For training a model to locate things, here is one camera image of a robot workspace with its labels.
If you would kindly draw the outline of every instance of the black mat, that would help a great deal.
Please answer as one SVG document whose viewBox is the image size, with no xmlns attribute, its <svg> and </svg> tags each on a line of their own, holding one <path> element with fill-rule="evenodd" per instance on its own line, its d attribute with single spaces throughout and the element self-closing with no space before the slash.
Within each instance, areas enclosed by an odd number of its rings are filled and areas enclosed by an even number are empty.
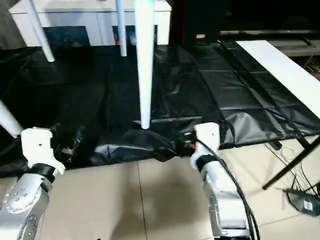
<svg viewBox="0 0 320 240">
<path fill-rule="evenodd" d="M 0 96 L 25 128 L 61 124 L 59 147 L 76 149 L 61 159 L 69 169 L 181 156 L 177 141 L 201 122 L 220 124 L 221 149 L 320 133 L 320 119 L 235 42 L 155 49 L 149 130 L 134 49 L 54 54 L 48 63 L 40 48 L 1 51 Z M 0 140 L 12 141 L 3 129 Z M 0 175 L 26 169 L 18 146 L 0 156 Z"/>
</svg>

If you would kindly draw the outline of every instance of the small label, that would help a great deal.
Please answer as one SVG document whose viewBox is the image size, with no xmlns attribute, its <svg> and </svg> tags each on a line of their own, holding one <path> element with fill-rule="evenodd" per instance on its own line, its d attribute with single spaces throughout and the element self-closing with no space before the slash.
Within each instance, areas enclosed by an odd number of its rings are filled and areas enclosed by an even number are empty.
<svg viewBox="0 0 320 240">
<path fill-rule="evenodd" d="M 309 210 L 309 211 L 313 211 L 314 210 L 314 207 L 312 206 L 312 203 L 309 202 L 309 201 L 304 200 L 303 201 L 303 205 L 304 205 L 304 208 Z"/>
<path fill-rule="evenodd" d="M 205 34 L 197 34 L 196 39 L 204 39 L 206 37 Z"/>
</svg>

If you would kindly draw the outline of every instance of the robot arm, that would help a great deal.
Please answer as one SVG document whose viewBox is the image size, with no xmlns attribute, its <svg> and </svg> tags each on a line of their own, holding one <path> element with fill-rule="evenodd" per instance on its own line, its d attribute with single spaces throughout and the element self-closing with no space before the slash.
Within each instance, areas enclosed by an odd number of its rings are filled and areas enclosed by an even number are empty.
<svg viewBox="0 0 320 240">
<path fill-rule="evenodd" d="M 0 239 L 35 239 L 39 220 L 49 204 L 52 183 L 65 171 L 65 166 L 54 157 L 52 137 L 51 131 L 45 128 L 22 131 L 22 151 L 30 172 L 24 174 L 3 199 Z"/>
<path fill-rule="evenodd" d="M 239 189 L 219 158 L 219 125 L 203 123 L 194 127 L 196 133 L 195 152 L 190 164 L 200 171 L 204 191 L 209 199 L 209 214 L 212 232 L 217 239 L 253 239 L 248 219 L 248 209 Z"/>
</svg>

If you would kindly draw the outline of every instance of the white table leg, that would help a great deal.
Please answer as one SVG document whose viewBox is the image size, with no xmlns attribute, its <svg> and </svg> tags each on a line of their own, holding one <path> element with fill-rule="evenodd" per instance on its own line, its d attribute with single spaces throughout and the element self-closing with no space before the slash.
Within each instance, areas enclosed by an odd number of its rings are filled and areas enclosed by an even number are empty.
<svg viewBox="0 0 320 240">
<path fill-rule="evenodd" d="M 13 137 L 21 134 L 23 128 L 0 100 L 0 125 Z"/>
<path fill-rule="evenodd" d="M 49 46 L 45 31 L 41 26 L 40 19 L 37 14 L 33 0 L 24 0 L 24 5 L 26 8 L 26 12 L 28 13 L 28 16 L 30 18 L 35 35 L 37 36 L 37 38 L 41 44 L 43 53 L 44 53 L 47 61 L 50 63 L 54 62 L 55 57 L 54 57 L 54 55 L 51 51 L 51 48 Z"/>
<path fill-rule="evenodd" d="M 141 127 L 150 127 L 154 64 L 155 0 L 134 0 Z"/>
<path fill-rule="evenodd" d="M 124 0 L 116 0 L 116 12 L 118 20 L 118 34 L 120 40 L 120 52 L 122 57 L 127 56 L 127 38 Z"/>
</svg>

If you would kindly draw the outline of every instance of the tiled floor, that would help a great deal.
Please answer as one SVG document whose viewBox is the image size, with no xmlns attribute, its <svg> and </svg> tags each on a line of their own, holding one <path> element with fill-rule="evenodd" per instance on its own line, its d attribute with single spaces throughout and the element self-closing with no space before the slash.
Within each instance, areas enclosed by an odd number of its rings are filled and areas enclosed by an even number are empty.
<svg viewBox="0 0 320 240">
<path fill-rule="evenodd" d="M 283 144 L 282 155 L 288 161 L 302 150 L 295 140 Z M 298 213 L 281 191 L 291 185 L 292 175 L 267 191 L 261 189 L 284 167 L 263 144 L 223 150 L 220 155 L 242 186 L 263 240 L 319 239 L 319 218 Z M 320 148 L 303 161 L 312 183 L 320 180 L 319 159 Z M 300 166 L 295 173 L 300 179 Z M 12 180 L 0 180 L 0 198 Z M 202 185 L 188 158 L 70 170 L 54 183 L 37 240 L 209 239 Z"/>
</svg>

